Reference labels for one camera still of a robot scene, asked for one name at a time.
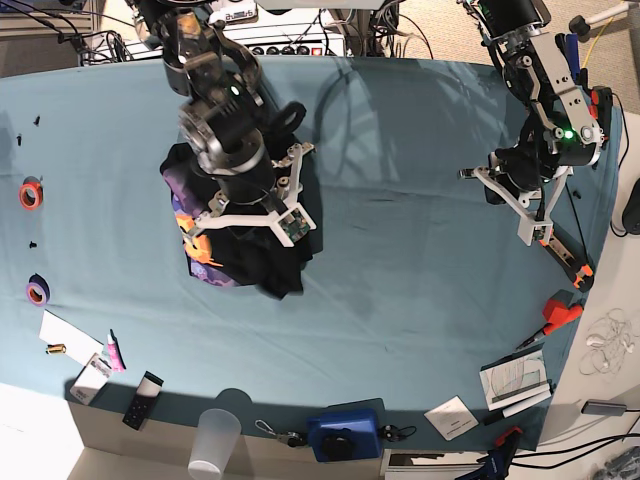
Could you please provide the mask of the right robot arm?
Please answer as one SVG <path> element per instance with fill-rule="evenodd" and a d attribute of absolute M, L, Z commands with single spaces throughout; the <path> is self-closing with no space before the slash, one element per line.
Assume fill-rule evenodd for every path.
<path fill-rule="evenodd" d="M 208 24 L 197 1 L 132 1 L 134 27 L 150 49 L 160 48 L 172 90 L 188 97 L 179 111 L 183 138 L 195 153 L 195 172 L 218 191 L 195 214 L 186 244 L 207 230 L 268 228 L 285 247 L 316 224 L 299 196 L 309 142 L 294 143 L 272 160 L 265 136 L 293 133 L 306 114 L 298 102 L 271 114 L 260 93 L 262 68 L 245 46 L 227 38 L 225 24 Z"/>

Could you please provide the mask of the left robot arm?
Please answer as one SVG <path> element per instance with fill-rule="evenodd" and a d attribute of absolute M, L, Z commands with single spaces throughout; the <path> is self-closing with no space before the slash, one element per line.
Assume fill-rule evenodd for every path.
<path fill-rule="evenodd" d="M 508 205 L 519 217 L 518 235 L 526 244 L 549 242 L 554 209 L 574 168 L 599 160 L 604 132 L 584 90 L 555 37 L 541 1 L 465 1 L 483 44 L 509 92 L 527 117 L 517 142 L 498 148 L 485 166 L 462 169 L 477 179 L 490 204 Z"/>

